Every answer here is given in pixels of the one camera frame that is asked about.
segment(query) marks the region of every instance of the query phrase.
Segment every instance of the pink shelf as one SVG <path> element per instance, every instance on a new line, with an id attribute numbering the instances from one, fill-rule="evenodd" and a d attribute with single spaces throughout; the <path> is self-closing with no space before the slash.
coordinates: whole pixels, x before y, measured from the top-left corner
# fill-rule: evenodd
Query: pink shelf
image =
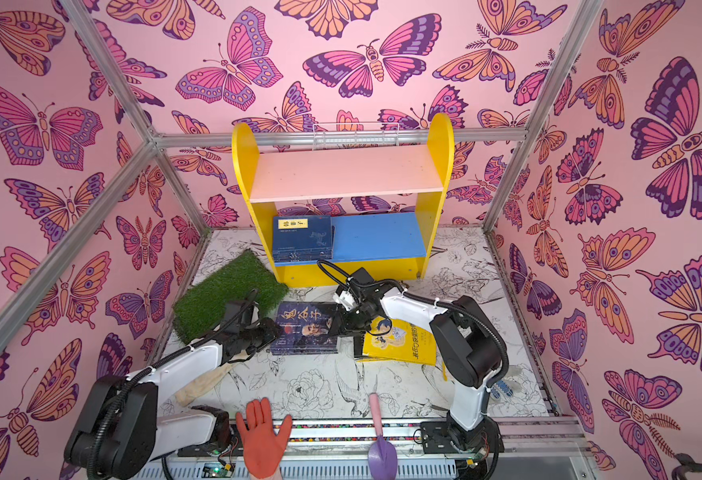
<path id="1" fill-rule="evenodd" d="M 425 145 L 261 154 L 250 202 L 441 192 Z"/>

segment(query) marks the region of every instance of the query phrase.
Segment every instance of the glove finger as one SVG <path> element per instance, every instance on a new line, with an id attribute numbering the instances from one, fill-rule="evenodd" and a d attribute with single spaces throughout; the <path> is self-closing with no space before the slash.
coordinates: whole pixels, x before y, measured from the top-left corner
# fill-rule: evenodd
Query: glove finger
<path id="1" fill-rule="evenodd" d="M 253 400 L 247 404 L 247 426 L 250 427 L 250 430 L 254 430 L 255 427 L 257 427 L 257 422 L 255 421 L 255 402 L 256 401 L 257 400 Z"/>
<path id="2" fill-rule="evenodd" d="M 247 434 L 247 428 L 244 426 L 244 418 L 241 412 L 237 412 L 237 428 L 239 429 L 239 436 L 242 438 L 242 443 L 244 443 L 244 436 Z"/>
<path id="3" fill-rule="evenodd" d="M 263 407 L 260 405 L 260 400 L 255 400 L 255 423 L 257 425 L 263 424 Z"/>
<path id="4" fill-rule="evenodd" d="M 277 436 L 277 442 L 281 447 L 282 451 L 287 448 L 287 442 L 289 442 L 289 435 L 293 430 L 293 416 L 288 415 L 284 417 L 282 425 L 279 427 L 279 435 Z"/>
<path id="5" fill-rule="evenodd" d="M 268 400 L 268 398 L 260 400 L 260 408 L 263 410 L 263 423 L 273 425 L 273 419 L 271 417 L 271 402 Z"/>

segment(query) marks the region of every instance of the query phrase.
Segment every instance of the blue shelf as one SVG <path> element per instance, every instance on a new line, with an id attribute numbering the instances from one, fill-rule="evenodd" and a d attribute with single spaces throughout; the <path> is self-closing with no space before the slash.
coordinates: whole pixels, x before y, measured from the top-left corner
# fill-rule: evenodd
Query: blue shelf
<path id="1" fill-rule="evenodd" d="M 425 256 L 423 236 L 414 213 L 334 216 L 332 262 L 365 262 Z M 276 262 L 276 266 L 313 265 Z"/>

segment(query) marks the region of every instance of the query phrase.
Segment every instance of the metal beam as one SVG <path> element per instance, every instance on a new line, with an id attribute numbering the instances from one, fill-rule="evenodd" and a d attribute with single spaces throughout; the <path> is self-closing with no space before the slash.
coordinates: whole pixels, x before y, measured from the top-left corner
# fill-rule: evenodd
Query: metal beam
<path id="1" fill-rule="evenodd" d="M 576 16 L 573 18 L 572 24 L 564 38 L 562 38 L 559 53 L 556 55 L 556 60 L 548 71 L 548 75 L 546 75 L 546 82 L 543 84 L 540 95 L 538 95 L 536 106 L 532 109 L 530 118 L 527 120 L 527 139 L 521 144 L 521 147 L 514 149 L 509 166 L 505 168 L 498 191 L 495 193 L 495 198 L 487 211 L 483 225 L 485 233 L 489 233 L 495 225 L 495 221 L 498 220 L 503 204 L 509 198 L 511 188 L 514 186 L 521 168 L 525 166 L 538 133 L 548 118 L 548 111 L 551 110 L 554 101 L 559 95 L 559 91 L 567 79 L 567 73 L 570 72 L 570 67 L 575 63 L 583 42 L 586 40 L 586 35 L 588 35 L 594 20 L 600 13 L 599 8 L 601 6 L 602 0 L 582 0 L 581 4 L 578 5 Z"/>
<path id="2" fill-rule="evenodd" d="M 156 164 L 161 168 L 164 177 L 170 183 L 170 187 L 175 193 L 175 197 L 181 202 L 183 210 L 185 210 L 188 217 L 191 218 L 193 225 L 199 231 L 199 235 L 204 236 L 205 232 L 207 232 L 210 227 L 207 226 L 207 223 L 204 222 L 202 215 L 199 213 L 197 204 L 191 197 L 191 192 L 188 191 L 188 187 L 186 187 L 186 184 L 181 180 L 177 170 L 172 166 L 170 159 L 167 158 L 166 151 L 164 149 L 154 148 L 156 149 Z"/>
<path id="3" fill-rule="evenodd" d="M 63 240 L 47 255 L 39 267 L 23 284 L 10 302 L 0 312 L 0 354 L 25 324 L 34 308 L 41 302 L 53 284 L 58 281 L 77 256 L 82 246 L 92 238 L 106 216 L 124 195 L 126 188 L 140 175 L 140 171 L 153 158 L 154 150 L 146 144 L 137 150 L 132 159 L 111 179 L 84 215 L 74 224 Z"/>
<path id="4" fill-rule="evenodd" d="M 68 13 L 70 24 L 74 25 L 79 38 L 87 45 L 87 50 L 90 51 L 92 58 L 95 59 L 97 66 L 100 67 L 100 72 L 105 77 L 106 82 L 108 82 L 108 86 L 114 91 L 114 95 L 121 103 L 127 118 L 132 122 L 137 133 L 143 140 L 147 142 L 153 141 L 156 135 L 154 126 L 148 121 L 143 108 L 137 102 L 130 84 L 126 82 L 121 68 L 119 68 L 114 57 L 111 56 L 106 43 L 97 31 L 97 26 L 84 4 L 81 0 L 60 0 L 60 4 L 63 5 L 63 8 Z"/>
<path id="5" fill-rule="evenodd" d="M 400 144 L 425 143 L 428 130 L 356 130 L 327 132 L 297 132 L 279 134 L 255 134 L 259 145 L 306 145 L 340 146 L 345 144 Z M 527 138 L 524 128 L 459 128 L 455 130 L 455 141 L 523 141 Z M 231 134 L 161 135 L 155 138 L 159 148 L 226 147 L 231 146 Z"/>

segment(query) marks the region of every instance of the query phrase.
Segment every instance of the yellow book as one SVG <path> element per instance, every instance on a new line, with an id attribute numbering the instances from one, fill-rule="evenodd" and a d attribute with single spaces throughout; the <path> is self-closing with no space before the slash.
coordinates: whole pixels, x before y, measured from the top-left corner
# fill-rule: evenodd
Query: yellow book
<path id="1" fill-rule="evenodd" d="M 436 340 L 433 334 L 403 320 L 378 317 L 372 333 L 364 336 L 357 360 L 399 360 L 401 362 L 436 364 Z"/>

